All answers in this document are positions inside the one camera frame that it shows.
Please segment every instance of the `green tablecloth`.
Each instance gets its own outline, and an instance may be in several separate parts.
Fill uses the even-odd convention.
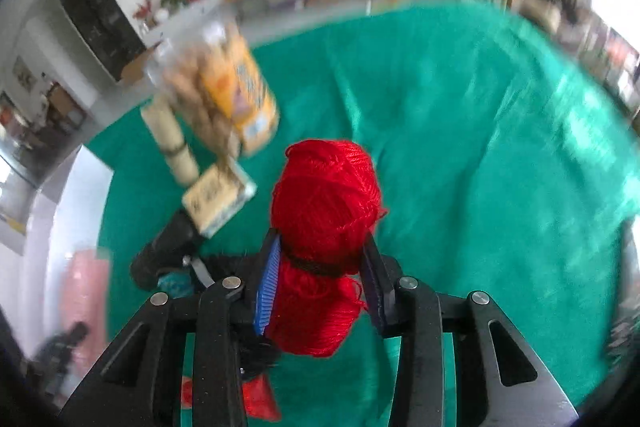
[[[257,196],[203,251],[259,247],[287,145],[352,139],[372,155],[389,209],[380,250],[437,291],[491,294],[579,402],[606,371],[618,229],[640,208],[636,146],[600,87],[528,23],[475,2],[331,24],[255,57],[280,129],[241,162]],[[212,156],[188,139],[205,168]],[[148,297],[129,262],[182,190],[138,110],[89,147],[114,169],[99,239],[114,255],[114,335]],[[397,352],[364,315],[333,358],[284,356],[271,375],[283,425],[382,425]]]

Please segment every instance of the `ribbed blue pad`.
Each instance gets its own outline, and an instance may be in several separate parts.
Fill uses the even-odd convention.
[[[277,235],[271,245],[267,266],[264,268],[264,274],[255,303],[254,329],[258,335],[264,333],[265,328],[269,325],[271,319],[271,310],[273,309],[273,299],[276,296],[278,288],[278,267],[280,266],[280,236]]]

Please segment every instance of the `metal screw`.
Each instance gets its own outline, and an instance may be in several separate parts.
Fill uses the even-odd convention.
[[[408,275],[401,277],[399,282],[405,290],[415,290],[418,287],[418,280]]]
[[[151,304],[153,304],[153,306],[162,306],[163,304],[167,304],[167,301],[169,300],[169,295],[167,295],[164,292],[158,292],[158,293],[154,293],[153,295],[151,295]]]
[[[489,295],[484,292],[473,292],[471,294],[471,300],[476,304],[489,304]]]
[[[222,285],[227,289],[227,290],[235,290],[236,288],[238,288],[240,285],[242,284],[242,281],[240,280],[239,277],[236,277],[235,275],[232,275],[231,277],[225,277],[222,280]]]

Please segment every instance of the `wall picture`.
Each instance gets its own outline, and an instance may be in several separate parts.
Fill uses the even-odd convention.
[[[14,75],[18,79],[18,83],[24,87],[24,90],[26,92],[31,92],[33,86],[36,84],[36,77],[33,76],[20,55],[15,59]]]

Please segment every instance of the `red yarn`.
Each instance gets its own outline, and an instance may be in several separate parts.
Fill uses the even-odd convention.
[[[371,158],[353,142],[304,140],[286,155],[271,203],[283,254],[266,334],[283,351],[328,357],[365,306],[347,274],[358,272],[367,233],[384,215],[382,195]]]

